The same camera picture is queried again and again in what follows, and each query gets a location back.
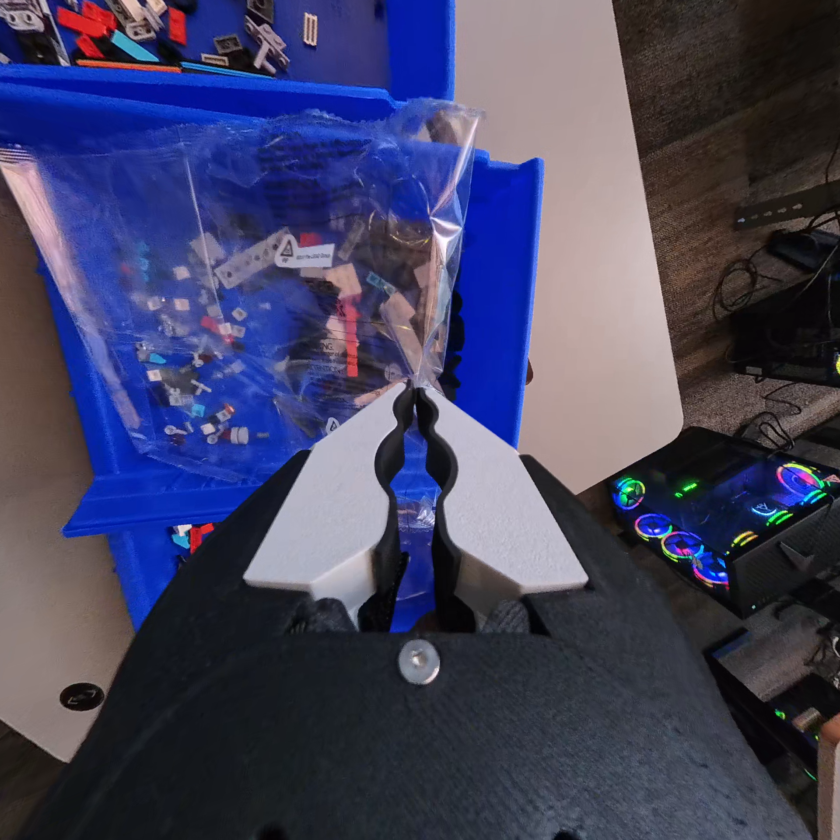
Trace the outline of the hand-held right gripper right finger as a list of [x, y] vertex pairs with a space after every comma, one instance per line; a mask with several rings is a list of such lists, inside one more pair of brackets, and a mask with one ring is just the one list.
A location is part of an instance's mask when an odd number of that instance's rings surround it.
[[439, 487], [440, 628], [470, 632], [502, 602], [585, 588], [589, 577], [518, 451], [430, 387], [416, 389], [416, 419]]

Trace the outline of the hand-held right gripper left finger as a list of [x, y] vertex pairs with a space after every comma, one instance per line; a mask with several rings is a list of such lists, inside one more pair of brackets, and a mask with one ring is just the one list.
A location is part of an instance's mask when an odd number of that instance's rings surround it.
[[392, 386], [305, 452], [245, 583], [333, 599], [360, 629], [390, 631], [406, 568], [392, 483], [415, 396]]

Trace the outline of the clear plastic parts bag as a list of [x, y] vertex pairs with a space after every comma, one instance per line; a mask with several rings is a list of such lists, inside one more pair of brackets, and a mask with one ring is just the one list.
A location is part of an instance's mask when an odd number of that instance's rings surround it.
[[[322, 112], [2, 147], [2, 175], [132, 449], [205, 480], [264, 479], [389, 386], [445, 372], [478, 112], [411, 101], [382, 121]], [[277, 419], [246, 446], [176, 446], [119, 349], [138, 241], [215, 228], [272, 310]]]

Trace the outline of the grey desk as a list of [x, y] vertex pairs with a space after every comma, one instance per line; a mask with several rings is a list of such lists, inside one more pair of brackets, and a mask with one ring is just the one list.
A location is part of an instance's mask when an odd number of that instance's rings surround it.
[[[544, 159], [520, 446], [573, 491], [683, 424], [612, 2], [456, 2], [443, 41], [479, 146]], [[60, 535], [91, 478], [46, 286], [2, 197], [2, 722], [60, 760], [92, 712], [60, 691], [110, 681], [130, 637], [103, 541]]]

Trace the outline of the pile of small mixed bricks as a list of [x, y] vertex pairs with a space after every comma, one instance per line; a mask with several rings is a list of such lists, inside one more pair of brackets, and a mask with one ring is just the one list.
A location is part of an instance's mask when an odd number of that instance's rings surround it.
[[265, 349], [272, 310], [252, 276], [236, 285], [228, 274], [237, 257], [214, 227], [201, 227], [138, 241], [120, 268], [119, 349], [133, 346], [152, 423], [200, 459], [221, 440], [246, 446], [277, 420]]

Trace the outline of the glass RGB computer tower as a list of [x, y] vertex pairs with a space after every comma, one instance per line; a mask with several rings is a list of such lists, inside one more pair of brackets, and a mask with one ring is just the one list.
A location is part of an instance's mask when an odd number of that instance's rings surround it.
[[739, 617], [838, 566], [838, 453], [689, 427], [608, 482], [620, 529]]

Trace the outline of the black perforated bar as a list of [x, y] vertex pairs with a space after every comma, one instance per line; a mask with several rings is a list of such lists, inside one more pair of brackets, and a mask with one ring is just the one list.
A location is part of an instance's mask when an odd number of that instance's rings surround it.
[[741, 207], [734, 214], [733, 229], [739, 232], [767, 226], [778, 227], [796, 219], [832, 216], [838, 211], [839, 180], [835, 180]]

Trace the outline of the grey table with wooden edge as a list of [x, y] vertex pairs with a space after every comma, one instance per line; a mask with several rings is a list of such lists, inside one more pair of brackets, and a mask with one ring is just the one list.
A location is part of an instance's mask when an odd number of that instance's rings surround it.
[[817, 745], [818, 839], [839, 838], [839, 714], [826, 721]]

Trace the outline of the pile of grey black bricks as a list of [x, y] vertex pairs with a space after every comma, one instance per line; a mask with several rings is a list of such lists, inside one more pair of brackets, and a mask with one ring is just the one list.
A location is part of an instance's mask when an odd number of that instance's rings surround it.
[[15, 65], [276, 77], [290, 46], [277, 29], [278, 2], [245, 2], [231, 33], [188, 54], [199, 2], [1, 3], [2, 69]]

